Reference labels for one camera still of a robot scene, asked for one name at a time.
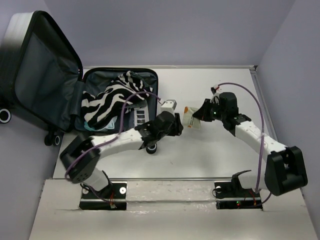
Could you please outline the white orange eyelid paste packet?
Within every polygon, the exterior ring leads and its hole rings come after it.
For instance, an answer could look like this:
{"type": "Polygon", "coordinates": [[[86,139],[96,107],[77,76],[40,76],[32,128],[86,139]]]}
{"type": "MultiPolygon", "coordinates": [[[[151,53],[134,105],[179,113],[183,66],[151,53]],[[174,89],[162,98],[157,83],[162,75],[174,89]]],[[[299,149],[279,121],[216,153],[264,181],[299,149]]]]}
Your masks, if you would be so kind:
{"type": "Polygon", "coordinates": [[[184,127],[200,130],[201,129],[201,121],[195,117],[193,117],[193,114],[198,111],[199,109],[196,107],[190,107],[186,106],[184,108],[181,124],[184,127]]]}

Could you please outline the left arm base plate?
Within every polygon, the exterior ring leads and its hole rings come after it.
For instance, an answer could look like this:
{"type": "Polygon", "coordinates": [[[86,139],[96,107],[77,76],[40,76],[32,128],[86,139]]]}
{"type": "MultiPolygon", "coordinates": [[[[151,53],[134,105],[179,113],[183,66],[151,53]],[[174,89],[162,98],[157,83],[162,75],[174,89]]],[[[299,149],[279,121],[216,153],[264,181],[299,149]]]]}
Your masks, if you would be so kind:
{"type": "Polygon", "coordinates": [[[88,211],[125,211],[127,209],[127,182],[114,181],[111,187],[101,191],[92,191],[84,184],[79,201],[79,208],[88,211]]]}

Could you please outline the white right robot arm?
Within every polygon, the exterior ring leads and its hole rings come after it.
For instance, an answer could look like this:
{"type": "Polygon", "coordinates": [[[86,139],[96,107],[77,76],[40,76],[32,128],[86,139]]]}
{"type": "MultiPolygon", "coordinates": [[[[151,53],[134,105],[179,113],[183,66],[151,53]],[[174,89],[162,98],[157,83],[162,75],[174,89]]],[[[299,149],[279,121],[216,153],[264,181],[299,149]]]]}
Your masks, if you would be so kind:
{"type": "Polygon", "coordinates": [[[247,169],[232,176],[230,190],[235,196],[242,196],[248,189],[268,190],[280,196],[308,184],[302,150],[286,146],[259,129],[239,112],[234,93],[216,93],[213,98],[206,98],[192,116],[204,122],[220,121],[225,130],[258,153],[256,174],[247,169]]]}

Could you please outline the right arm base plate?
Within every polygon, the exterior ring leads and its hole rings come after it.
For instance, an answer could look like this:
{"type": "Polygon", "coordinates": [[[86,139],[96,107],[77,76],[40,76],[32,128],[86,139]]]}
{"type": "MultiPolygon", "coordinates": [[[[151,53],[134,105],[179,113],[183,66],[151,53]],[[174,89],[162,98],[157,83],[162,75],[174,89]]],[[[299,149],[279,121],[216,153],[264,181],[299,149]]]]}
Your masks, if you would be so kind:
{"type": "Polygon", "coordinates": [[[251,189],[236,189],[230,181],[215,182],[211,193],[218,210],[263,209],[259,193],[251,189]]]}

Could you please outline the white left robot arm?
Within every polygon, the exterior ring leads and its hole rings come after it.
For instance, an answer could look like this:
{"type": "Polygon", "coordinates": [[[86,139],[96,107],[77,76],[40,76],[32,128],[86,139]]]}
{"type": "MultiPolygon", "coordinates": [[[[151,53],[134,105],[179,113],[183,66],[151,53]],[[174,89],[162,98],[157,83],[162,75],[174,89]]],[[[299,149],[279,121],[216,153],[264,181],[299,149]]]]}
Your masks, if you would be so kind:
{"type": "Polygon", "coordinates": [[[183,131],[180,114],[163,111],[150,120],[119,134],[91,135],[80,133],[62,151],[60,160],[65,178],[88,188],[97,198],[105,200],[113,192],[113,184],[103,170],[100,159],[125,151],[147,149],[151,154],[165,136],[180,136],[183,131]]]}

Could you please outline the zebra striped towel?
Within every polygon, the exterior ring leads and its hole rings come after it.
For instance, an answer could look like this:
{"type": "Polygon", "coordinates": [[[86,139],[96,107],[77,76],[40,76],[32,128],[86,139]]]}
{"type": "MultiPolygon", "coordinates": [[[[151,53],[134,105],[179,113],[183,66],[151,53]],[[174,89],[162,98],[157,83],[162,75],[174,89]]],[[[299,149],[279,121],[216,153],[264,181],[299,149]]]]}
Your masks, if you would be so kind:
{"type": "Polygon", "coordinates": [[[81,113],[87,127],[96,131],[105,128],[113,118],[122,112],[126,99],[134,95],[126,104],[128,106],[143,103],[153,88],[139,74],[126,71],[112,79],[104,90],[96,95],[82,92],[81,113]]]}

